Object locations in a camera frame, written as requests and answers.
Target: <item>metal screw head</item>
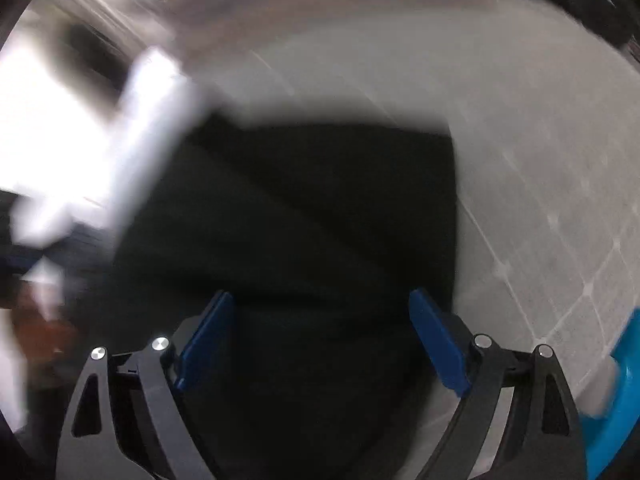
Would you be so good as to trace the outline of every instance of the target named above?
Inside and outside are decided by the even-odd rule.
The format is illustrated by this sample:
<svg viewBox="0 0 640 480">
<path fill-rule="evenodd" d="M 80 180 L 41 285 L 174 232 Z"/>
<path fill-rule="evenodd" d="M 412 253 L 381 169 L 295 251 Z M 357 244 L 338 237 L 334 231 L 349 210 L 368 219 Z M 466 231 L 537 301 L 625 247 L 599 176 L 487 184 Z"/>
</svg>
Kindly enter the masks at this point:
<svg viewBox="0 0 640 480">
<path fill-rule="evenodd" d="M 157 350 L 158 352 L 164 350 L 168 346 L 169 346 L 169 340 L 165 337 L 157 337 L 151 343 L 151 348 L 153 348 L 154 350 Z"/>
<path fill-rule="evenodd" d="M 549 345 L 540 345 L 538 347 L 538 353 L 542 355 L 542 357 L 553 357 L 554 350 Z"/>
<path fill-rule="evenodd" d="M 491 338 L 485 334 L 478 334 L 474 338 L 474 343 L 478 348 L 489 348 L 491 346 L 492 341 Z"/>
<path fill-rule="evenodd" d="M 91 350 L 91 359 L 94 361 L 102 359 L 105 355 L 107 355 L 107 349 L 104 346 L 98 346 L 98 348 Z"/>
</svg>

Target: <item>gray floor tile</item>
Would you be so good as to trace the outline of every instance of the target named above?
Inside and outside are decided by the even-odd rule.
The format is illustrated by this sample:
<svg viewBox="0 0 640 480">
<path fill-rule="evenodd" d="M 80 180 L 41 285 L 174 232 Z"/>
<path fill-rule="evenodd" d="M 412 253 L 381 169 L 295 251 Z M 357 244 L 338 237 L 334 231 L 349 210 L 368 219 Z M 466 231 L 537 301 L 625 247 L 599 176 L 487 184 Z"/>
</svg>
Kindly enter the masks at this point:
<svg viewBox="0 0 640 480">
<path fill-rule="evenodd" d="M 473 333 L 485 333 L 504 348 L 530 351 L 531 330 L 508 286 L 493 278 L 480 290 L 454 300 L 454 311 Z"/>
<path fill-rule="evenodd" d="M 631 165 L 636 175 L 640 175 L 640 137 L 638 132 L 633 130 L 620 135 L 616 141 L 624 153 L 626 161 Z"/>
<path fill-rule="evenodd" d="M 603 165 L 590 178 L 594 202 L 609 231 L 618 236 L 638 198 L 640 177 L 631 168 L 622 151 L 613 146 L 604 153 Z"/>
<path fill-rule="evenodd" d="M 547 342 L 556 352 L 569 386 L 576 386 L 604 350 L 602 331 L 591 298 L 580 298 Z"/>
<path fill-rule="evenodd" d="M 575 109 L 568 115 L 555 118 L 551 135 L 578 177 L 589 178 L 602 165 L 602 155 L 610 145 L 610 124 L 592 118 L 586 108 Z"/>
<path fill-rule="evenodd" d="M 473 179 L 476 174 L 488 166 L 502 160 L 499 145 L 495 144 L 490 136 L 478 128 L 476 123 L 469 121 L 460 113 L 450 115 L 449 129 L 456 150 L 460 187 L 465 187 L 463 183 Z"/>
<path fill-rule="evenodd" d="M 554 139 L 524 142 L 513 151 L 516 167 L 547 211 L 558 211 L 577 193 L 580 179 Z"/>
<path fill-rule="evenodd" d="M 562 211 L 558 222 L 559 232 L 574 252 L 580 273 L 588 282 L 613 247 L 599 208 L 591 198 L 583 197 Z"/>
<path fill-rule="evenodd" d="M 634 287 L 620 252 L 614 250 L 593 281 L 593 304 L 602 322 L 605 343 L 619 335 L 634 306 Z"/>
<path fill-rule="evenodd" d="M 463 296 L 493 279 L 495 265 L 484 238 L 461 205 L 458 205 L 458 258 L 456 295 Z"/>
<path fill-rule="evenodd" d="M 574 258 L 558 234 L 539 232 L 509 260 L 509 281 L 537 338 L 542 338 L 582 294 Z"/>
<path fill-rule="evenodd" d="M 636 295 L 640 293 L 640 218 L 631 213 L 620 236 L 620 253 L 631 272 Z"/>
<path fill-rule="evenodd" d="M 460 189 L 501 259 L 527 241 L 546 215 L 516 170 L 500 160 L 479 174 L 462 174 Z"/>
</svg>

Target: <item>blue plastic part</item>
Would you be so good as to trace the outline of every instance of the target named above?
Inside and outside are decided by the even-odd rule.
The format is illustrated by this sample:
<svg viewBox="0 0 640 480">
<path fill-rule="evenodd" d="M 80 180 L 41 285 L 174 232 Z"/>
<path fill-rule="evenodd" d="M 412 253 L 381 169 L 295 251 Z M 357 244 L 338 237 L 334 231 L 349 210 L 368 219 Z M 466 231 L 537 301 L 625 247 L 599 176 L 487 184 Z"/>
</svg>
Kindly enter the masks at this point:
<svg viewBox="0 0 640 480">
<path fill-rule="evenodd" d="M 179 392 L 191 388 L 203 372 L 211 368 L 216 344 L 231 324 L 233 312 L 233 296 L 228 292 L 217 292 L 175 364 L 174 387 Z"/>
<path fill-rule="evenodd" d="M 611 356 L 620 378 L 606 416 L 582 415 L 587 449 L 587 476 L 595 480 L 613 460 L 640 417 L 640 308 L 636 308 Z"/>
<path fill-rule="evenodd" d="M 459 397 L 466 395 L 471 383 L 466 376 L 465 354 L 444 323 L 439 307 L 420 289 L 409 294 L 409 318 L 442 384 Z"/>
</svg>

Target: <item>brown object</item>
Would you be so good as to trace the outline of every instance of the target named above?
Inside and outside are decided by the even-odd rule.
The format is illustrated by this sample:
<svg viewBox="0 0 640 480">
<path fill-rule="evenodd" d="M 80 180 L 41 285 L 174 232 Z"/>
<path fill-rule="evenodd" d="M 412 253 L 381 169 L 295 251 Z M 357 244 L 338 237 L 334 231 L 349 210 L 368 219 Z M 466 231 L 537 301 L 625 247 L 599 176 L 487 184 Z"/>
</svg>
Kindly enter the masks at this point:
<svg viewBox="0 0 640 480">
<path fill-rule="evenodd" d="M 33 286 L 28 282 L 23 282 L 20 287 L 11 318 L 15 338 L 29 364 L 51 361 L 75 335 L 75 329 L 69 323 L 47 321 L 42 317 L 33 297 Z"/>
</svg>

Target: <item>tiled floor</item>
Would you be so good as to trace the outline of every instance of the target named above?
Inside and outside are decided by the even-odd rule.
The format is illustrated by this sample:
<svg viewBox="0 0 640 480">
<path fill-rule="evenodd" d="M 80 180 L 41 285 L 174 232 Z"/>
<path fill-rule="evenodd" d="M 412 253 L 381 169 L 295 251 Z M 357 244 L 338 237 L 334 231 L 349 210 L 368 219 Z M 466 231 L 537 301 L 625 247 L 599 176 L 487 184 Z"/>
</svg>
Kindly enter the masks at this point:
<svg viewBox="0 0 640 480">
<path fill-rule="evenodd" d="M 351 16 L 193 77 L 241 121 L 327 103 L 446 120 L 459 170 L 456 311 L 501 345 L 551 343 L 574 391 L 615 342 L 640 290 L 640 74 L 569 17 L 530 0 Z M 39 121 L 31 131 L 47 132 Z M 403 477 L 454 406 L 433 396 Z"/>
</svg>

